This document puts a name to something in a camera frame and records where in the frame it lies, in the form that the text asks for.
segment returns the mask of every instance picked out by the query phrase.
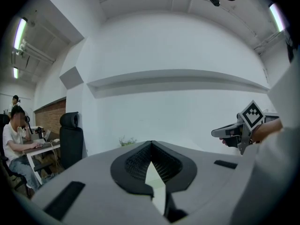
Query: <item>desk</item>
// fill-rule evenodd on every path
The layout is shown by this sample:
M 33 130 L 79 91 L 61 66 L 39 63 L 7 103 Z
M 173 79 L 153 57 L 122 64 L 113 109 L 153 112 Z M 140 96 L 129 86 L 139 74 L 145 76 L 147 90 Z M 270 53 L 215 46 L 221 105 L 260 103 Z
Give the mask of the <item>desk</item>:
M 53 149 L 57 149 L 57 148 L 60 148 L 60 144 L 56 143 L 55 145 L 53 145 Z M 23 151 L 23 154 L 26 154 L 27 159 L 29 161 L 29 164 L 30 164 L 30 166 L 31 166 L 31 168 L 32 168 L 32 170 L 33 170 L 33 172 L 34 172 L 35 176 L 37 177 L 37 180 L 39 181 L 40 184 L 42 184 L 42 179 L 41 179 L 40 175 L 38 174 L 38 172 L 34 171 L 34 163 L 33 163 L 33 160 L 32 160 L 32 156 L 43 153 L 43 152 L 47 152 L 47 151 L 50 151 L 50 150 L 52 150 L 51 144 L 46 143 L 40 148 L 33 148 L 33 149 L 28 149 L 28 150 Z

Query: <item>office chair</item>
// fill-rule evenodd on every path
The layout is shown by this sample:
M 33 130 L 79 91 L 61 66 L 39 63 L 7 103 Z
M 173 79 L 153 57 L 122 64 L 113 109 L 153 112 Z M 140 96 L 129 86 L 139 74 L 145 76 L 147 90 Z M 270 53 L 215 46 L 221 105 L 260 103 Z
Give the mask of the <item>office chair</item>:
M 60 118 L 60 163 L 64 169 L 82 159 L 83 130 L 77 127 L 77 114 L 78 112 L 68 112 Z M 45 169 L 48 166 L 48 164 L 41 164 L 38 168 Z
M 27 181 L 25 179 L 24 176 L 18 174 L 18 173 L 15 173 L 15 172 L 12 172 L 8 165 L 6 164 L 6 161 L 8 160 L 8 158 L 5 156 L 4 154 L 4 149 L 3 149 L 3 128 L 6 124 L 9 123 L 9 117 L 5 114 L 0 114 L 0 153 L 1 153 L 1 156 L 0 156 L 0 159 L 2 161 L 2 164 L 6 170 L 6 172 L 8 173 L 8 175 L 10 177 L 12 176 L 16 176 L 17 178 L 20 178 L 21 181 L 14 187 L 14 190 L 17 190 L 21 185 L 25 185 L 25 190 L 26 190 L 26 195 L 27 197 L 29 198 L 30 197 L 30 194 L 29 194 L 29 190 L 28 190 L 28 187 L 26 186 L 27 184 Z

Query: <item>fluorescent light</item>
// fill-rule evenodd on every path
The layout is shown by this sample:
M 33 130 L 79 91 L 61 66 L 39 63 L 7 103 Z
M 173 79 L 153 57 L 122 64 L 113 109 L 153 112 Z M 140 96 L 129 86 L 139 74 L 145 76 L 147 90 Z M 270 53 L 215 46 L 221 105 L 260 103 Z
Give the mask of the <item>fluorescent light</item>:
M 14 48 L 17 50 L 19 50 L 19 48 L 20 48 L 20 42 L 21 42 L 21 38 L 22 38 L 22 34 L 24 31 L 25 25 L 26 25 L 26 21 L 21 18 L 19 26 L 18 26 L 17 34 L 15 35 Z
M 14 77 L 18 78 L 18 69 L 14 67 Z
M 283 25 L 283 21 L 280 17 L 280 9 L 276 6 L 275 3 L 273 3 L 271 6 L 270 6 L 270 10 L 273 14 L 273 17 L 275 18 L 275 21 L 276 21 L 276 24 L 278 26 L 278 30 L 281 32 L 284 28 L 284 25 Z

